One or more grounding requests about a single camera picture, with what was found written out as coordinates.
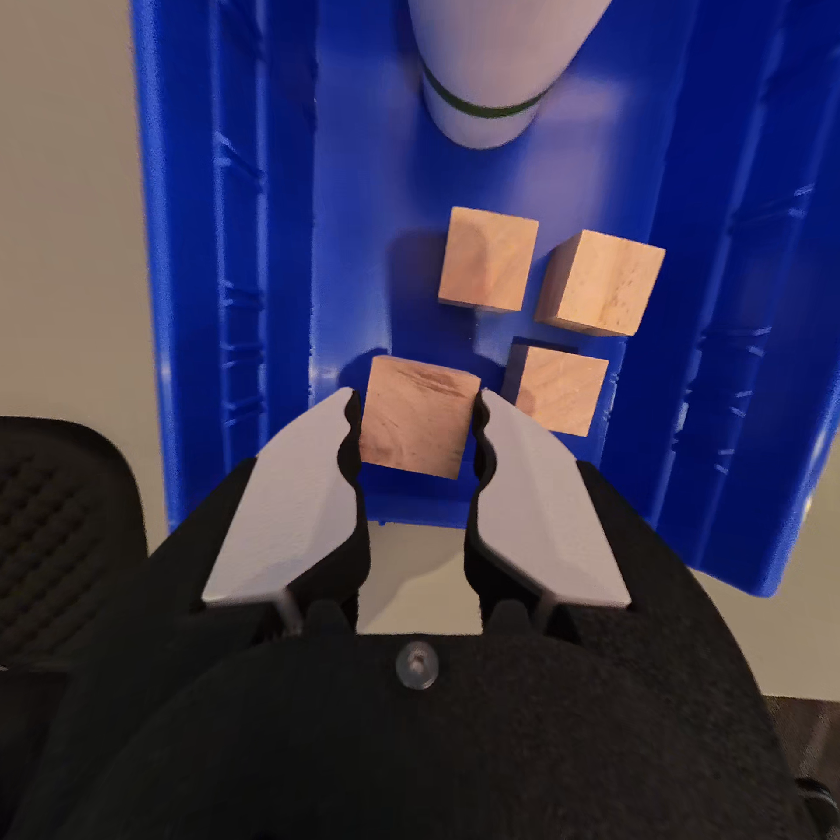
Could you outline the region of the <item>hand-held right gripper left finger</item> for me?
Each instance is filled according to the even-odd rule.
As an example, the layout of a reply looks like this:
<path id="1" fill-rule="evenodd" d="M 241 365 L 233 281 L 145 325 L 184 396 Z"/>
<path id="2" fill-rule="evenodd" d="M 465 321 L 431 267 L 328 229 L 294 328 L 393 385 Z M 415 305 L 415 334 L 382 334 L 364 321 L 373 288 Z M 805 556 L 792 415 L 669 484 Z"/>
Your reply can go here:
<path id="1" fill-rule="evenodd" d="M 340 388 L 263 447 L 203 588 L 207 608 L 269 605 L 285 635 L 332 604 L 352 633 L 371 540 L 361 472 L 361 397 Z"/>

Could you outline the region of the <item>blue plastic bin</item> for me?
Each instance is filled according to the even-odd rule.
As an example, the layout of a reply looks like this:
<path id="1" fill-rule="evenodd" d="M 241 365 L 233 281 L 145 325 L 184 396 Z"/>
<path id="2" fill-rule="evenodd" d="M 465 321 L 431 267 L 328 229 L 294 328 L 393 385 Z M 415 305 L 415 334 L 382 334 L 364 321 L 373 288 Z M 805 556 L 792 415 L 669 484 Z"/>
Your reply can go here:
<path id="1" fill-rule="evenodd" d="M 133 2 L 175 529 L 372 358 L 607 359 L 563 436 L 688 565 L 772 596 L 838 426 L 838 2 L 612 2 L 518 139 L 450 142 L 406 2 Z M 539 222 L 521 310 L 438 300 L 452 207 Z M 584 229 L 666 250 L 637 333 L 534 321 Z"/>

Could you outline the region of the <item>black mesh pad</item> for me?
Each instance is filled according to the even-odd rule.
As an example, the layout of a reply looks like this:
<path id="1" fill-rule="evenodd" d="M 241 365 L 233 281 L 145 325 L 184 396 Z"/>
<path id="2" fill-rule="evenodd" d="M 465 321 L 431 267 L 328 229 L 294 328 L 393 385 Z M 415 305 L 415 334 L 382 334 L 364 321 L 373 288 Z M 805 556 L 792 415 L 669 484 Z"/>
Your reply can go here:
<path id="1" fill-rule="evenodd" d="M 78 423 L 2 417 L 2 669 L 71 661 L 147 558 L 140 492 L 115 444 Z"/>

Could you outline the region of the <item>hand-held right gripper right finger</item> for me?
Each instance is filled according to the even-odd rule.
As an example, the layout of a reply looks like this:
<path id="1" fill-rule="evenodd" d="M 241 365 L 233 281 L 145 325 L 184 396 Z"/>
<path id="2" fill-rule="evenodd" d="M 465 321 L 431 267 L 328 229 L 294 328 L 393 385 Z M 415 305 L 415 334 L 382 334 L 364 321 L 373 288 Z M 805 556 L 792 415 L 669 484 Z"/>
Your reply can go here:
<path id="1" fill-rule="evenodd" d="M 518 602 L 542 632 L 561 607 L 627 609 L 630 593 L 571 451 L 488 389 L 476 398 L 472 432 L 478 487 L 464 564 L 482 622 L 503 602 Z"/>

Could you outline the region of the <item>white paper cup green band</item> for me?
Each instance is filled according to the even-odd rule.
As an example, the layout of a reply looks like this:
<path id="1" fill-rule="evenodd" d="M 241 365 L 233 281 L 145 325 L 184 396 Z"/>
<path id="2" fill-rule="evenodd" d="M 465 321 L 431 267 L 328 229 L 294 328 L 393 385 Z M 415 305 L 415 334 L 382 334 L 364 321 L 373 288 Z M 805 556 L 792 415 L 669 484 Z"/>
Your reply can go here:
<path id="1" fill-rule="evenodd" d="M 521 135 L 610 1 L 409 1 L 427 110 L 474 151 Z"/>

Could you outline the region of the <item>wooden cube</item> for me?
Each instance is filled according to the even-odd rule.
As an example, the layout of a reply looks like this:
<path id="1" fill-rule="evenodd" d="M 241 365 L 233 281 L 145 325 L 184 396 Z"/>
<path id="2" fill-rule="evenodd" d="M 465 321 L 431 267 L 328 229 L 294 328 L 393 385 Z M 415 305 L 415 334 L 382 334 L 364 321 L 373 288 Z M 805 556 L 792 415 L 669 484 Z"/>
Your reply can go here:
<path id="1" fill-rule="evenodd" d="M 633 337 L 666 250 L 584 229 L 556 245 L 534 321 L 598 337 Z"/>
<path id="2" fill-rule="evenodd" d="M 519 312 L 539 222 L 453 206 L 437 299 L 490 312 Z"/>
<path id="3" fill-rule="evenodd" d="M 456 480 L 480 378 L 383 354 L 373 358 L 364 399 L 364 463 Z"/>
<path id="4" fill-rule="evenodd" d="M 549 431 L 586 437 L 608 365 L 604 359 L 514 343 L 500 394 Z"/>

